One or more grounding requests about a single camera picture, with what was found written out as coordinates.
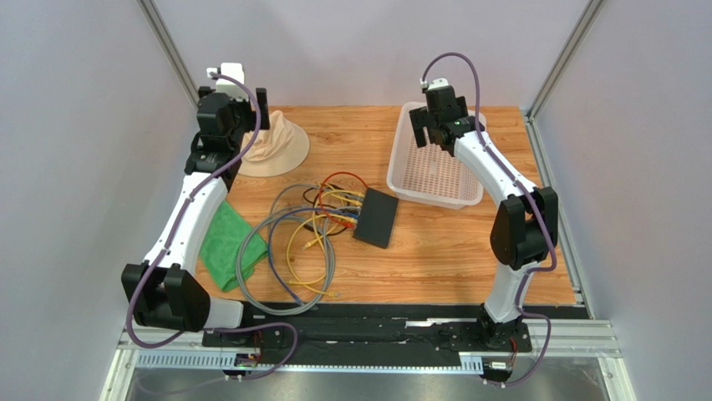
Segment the black network switch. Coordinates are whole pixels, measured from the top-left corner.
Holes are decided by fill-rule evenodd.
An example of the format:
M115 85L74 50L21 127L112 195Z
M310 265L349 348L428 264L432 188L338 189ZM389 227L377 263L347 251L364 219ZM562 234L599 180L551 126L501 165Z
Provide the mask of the black network switch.
M399 199L368 188L352 238L381 249L389 246Z

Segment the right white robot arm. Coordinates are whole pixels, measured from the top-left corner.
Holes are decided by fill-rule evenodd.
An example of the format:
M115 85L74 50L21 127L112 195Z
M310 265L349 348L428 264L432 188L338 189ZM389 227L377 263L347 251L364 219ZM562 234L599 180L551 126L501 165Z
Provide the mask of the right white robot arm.
M476 175L496 205L490 243L498 261L480 325L489 338L513 335L531 275L554 258L558 196L522 175L482 129L478 113L449 84L424 84L426 105L410 112L416 144L438 145Z

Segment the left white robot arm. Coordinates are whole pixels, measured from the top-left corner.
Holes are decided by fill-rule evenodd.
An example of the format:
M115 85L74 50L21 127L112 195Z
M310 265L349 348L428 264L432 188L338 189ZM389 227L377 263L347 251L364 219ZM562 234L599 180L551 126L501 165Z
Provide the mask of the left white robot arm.
M267 90L255 99L237 89L198 90L199 130L191 142L179 200L159 240L139 264L125 266L121 283L133 303L128 322L177 332L237 328L243 305L213 297L196 280L196 261L209 225L226 199L245 133L270 126Z

